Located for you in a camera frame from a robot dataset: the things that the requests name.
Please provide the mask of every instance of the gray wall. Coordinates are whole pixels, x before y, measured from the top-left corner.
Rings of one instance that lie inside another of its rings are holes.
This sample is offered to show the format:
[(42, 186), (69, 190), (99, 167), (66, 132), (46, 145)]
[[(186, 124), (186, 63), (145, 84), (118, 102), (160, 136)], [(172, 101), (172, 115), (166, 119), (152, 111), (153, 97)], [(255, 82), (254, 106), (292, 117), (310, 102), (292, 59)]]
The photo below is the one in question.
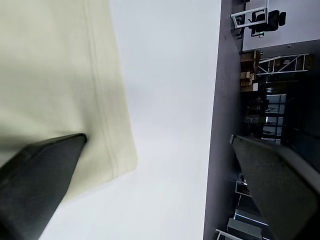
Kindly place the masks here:
[[(265, 4), (266, 0), (252, 0), (246, 9)], [(251, 37), (251, 30), (246, 29), (243, 51), (320, 39), (320, 0), (269, 0), (269, 12), (273, 10), (286, 12), (286, 24), (264, 37)]]

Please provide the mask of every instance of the window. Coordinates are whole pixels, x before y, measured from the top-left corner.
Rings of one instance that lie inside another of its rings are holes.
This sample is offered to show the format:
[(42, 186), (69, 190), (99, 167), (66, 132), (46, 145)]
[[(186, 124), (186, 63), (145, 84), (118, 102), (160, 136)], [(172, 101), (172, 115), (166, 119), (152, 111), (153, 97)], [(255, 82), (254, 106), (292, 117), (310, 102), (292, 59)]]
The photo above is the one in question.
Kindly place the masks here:
[(281, 140), (279, 138), (281, 138), (284, 124), (283, 114), (285, 113), (286, 97), (285, 94), (266, 96), (269, 104), (265, 111), (266, 118), (265, 124), (263, 125), (263, 140), (280, 144)]

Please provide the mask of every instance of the black chair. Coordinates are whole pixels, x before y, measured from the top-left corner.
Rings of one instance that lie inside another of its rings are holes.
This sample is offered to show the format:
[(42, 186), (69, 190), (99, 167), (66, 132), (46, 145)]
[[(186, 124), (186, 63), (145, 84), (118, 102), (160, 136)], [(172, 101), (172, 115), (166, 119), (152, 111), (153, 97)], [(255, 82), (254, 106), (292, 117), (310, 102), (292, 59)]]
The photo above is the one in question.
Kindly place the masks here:
[[(256, 15), (259, 12), (263, 12), (264, 10), (254, 11), (252, 13), (252, 19), (250, 23), (264, 21), (266, 19), (266, 15), (264, 13)], [(251, 37), (264, 36), (265, 32), (273, 32), (278, 30), (279, 26), (283, 26), (286, 24), (286, 12), (281, 12), (279, 10), (273, 10), (268, 14), (268, 23), (261, 23), (257, 25), (249, 26), (251, 29)], [(237, 22), (244, 23), (244, 19), (237, 19)], [(245, 32), (245, 27), (241, 28), (241, 31), (236, 36), (238, 39), (242, 39)]]

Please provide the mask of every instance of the cream fabric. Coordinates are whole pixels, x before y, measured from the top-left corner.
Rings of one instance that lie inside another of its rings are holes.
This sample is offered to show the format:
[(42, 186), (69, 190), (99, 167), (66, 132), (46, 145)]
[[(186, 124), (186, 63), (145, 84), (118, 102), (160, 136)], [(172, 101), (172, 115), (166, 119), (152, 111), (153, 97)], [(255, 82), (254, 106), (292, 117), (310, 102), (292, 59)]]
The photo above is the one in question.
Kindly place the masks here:
[(108, 0), (0, 1), (0, 160), (53, 137), (88, 143), (65, 199), (132, 171), (137, 154)]

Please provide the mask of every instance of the seam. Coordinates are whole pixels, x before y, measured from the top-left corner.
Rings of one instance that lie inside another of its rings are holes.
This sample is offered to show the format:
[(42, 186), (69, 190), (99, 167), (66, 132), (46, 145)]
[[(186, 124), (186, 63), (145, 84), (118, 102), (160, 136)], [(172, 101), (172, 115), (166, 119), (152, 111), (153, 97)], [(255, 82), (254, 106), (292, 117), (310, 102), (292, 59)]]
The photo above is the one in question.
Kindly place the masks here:
[[(111, 142), (111, 138), (109, 135), (109, 131), (108, 131), (108, 120), (106, 117), (104, 117), (105, 115), (104, 113), (104, 109), (103, 107), (100, 105), (99, 102), (99, 94), (100, 89), (101, 89), (101, 84), (100, 84), (100, 78), (99, 78), (99, 70), (98, 70), (98, 66), (97, 66), (97, 47), (96, 47), (96, 41), (95, 41), (95, 36), (93, 33), (93, 25), (92, 25), (92, 21), (91, 21), (91, 14), (90, 14), (90, 9), (89, 9), (89, 3), (87, 0), (82, 0), (82, 5), (83, 5), (83, 11), (84, 11), (84, 17), (85, 17), (85, 23), (86, 23), (86, 35), (88, 38), (88, 51), (89, 51), (89, 57), (90, 57), (90, 65), (91, 65), (91, 73), (92, 73), (92, 79), (94, 82), (94, 96), (95, 96), (95, 101), (97, 104), (97, 108), (99, 111), (99, 120), (101, 123), (101, 131), (102, 131), (102, 135), (103, 135), (103, 142), (104, 142), (104, 146), (106, 149), (106, 154), (109, 157), (109, 161), (112, 165), (112, 179), (116, 178), (118, 176), (118, 165), (117, 165), (117, 160), (116, 160), (116, 156), (114, 153), (114, 148), (112, 147), (112, 142)], [(109, 145), (110, 147), (108, 147), (108, 144), (106, 142), (106, 138), (109, 140)]]

